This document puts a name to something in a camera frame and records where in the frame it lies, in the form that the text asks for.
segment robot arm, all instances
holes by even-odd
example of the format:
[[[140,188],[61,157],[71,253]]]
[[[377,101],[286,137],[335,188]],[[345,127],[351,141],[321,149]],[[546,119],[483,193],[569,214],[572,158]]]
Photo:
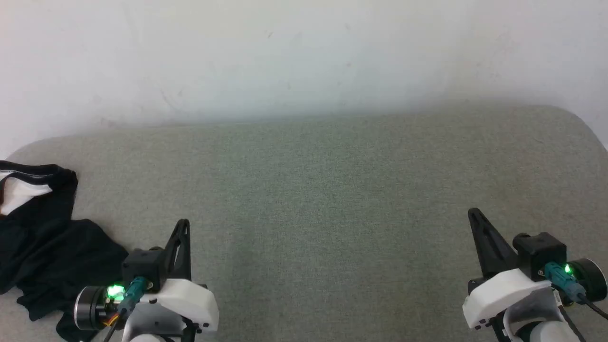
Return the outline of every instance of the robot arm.
[[[206,285],[192,282],[190,224],[178,221],[165,248],[135,250],[122,264],[123,283],[87,286],[74,305],[79,329],[122,330],[122,342],[194,342],[215,332],[219,310]]]
[[[469,221],[482,270],[463,304],[469,328],[492,327],[499,342],[585,342],[563,303],[581,302],[569,297],[578,288],[591,302],[606,297],[597,265],[566,262],[566,246],[546,232],[516,236],[516,254],[479,209],[469,210]]]

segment orange wire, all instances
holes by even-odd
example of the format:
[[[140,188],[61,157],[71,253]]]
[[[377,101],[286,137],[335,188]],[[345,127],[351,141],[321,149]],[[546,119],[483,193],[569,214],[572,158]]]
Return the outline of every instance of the orange wire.
[[[114,316],[112,316],[112,318],[110,318],[107,322],[104,322],[104,324],[106,326],[111,326],[112,323],[114,323],[114,321],[118,318],[118,313],[115,313]]]

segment teal cable connector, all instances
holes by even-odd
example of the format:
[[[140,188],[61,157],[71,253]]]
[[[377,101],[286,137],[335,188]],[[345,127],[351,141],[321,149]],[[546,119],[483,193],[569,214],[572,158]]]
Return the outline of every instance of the teal cable connector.
[[[118,305],[118,312],[126,309],[128,317],[135,309],[135,305],[142,299],[143,293],[148,288],[148,281],[144,277],[136,277],[133,279],[129,287],[126,289],[125,298]]]
[[[566,273],[564,267],[555,262],[545,265],[545,278],[553,285],[561,288],[573,302],[582,303],[579,294],[585,296],[585,288],[576,281],[571,274]]]

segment cylindrical motor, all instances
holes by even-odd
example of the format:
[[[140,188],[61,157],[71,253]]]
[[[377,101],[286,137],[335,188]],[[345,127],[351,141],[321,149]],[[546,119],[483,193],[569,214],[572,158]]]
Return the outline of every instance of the cylindrical motor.
[[[102,330],[104,322],[118,311],[124,294],[121,285],[83,288],[74,304],[74,324],[80,330]]]
[[[606,277],[593,261],[589,259],[568,261],[566,272],[572,274],[585,288],[589,301],[603,301],[608,295]]]

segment white wall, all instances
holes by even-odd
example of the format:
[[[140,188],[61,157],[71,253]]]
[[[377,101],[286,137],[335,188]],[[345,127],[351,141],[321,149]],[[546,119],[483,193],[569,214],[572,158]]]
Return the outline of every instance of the white wall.
[[[0,158],[102,128],[478,100],[560,106],[608,143],[608,2],[0,2]]]

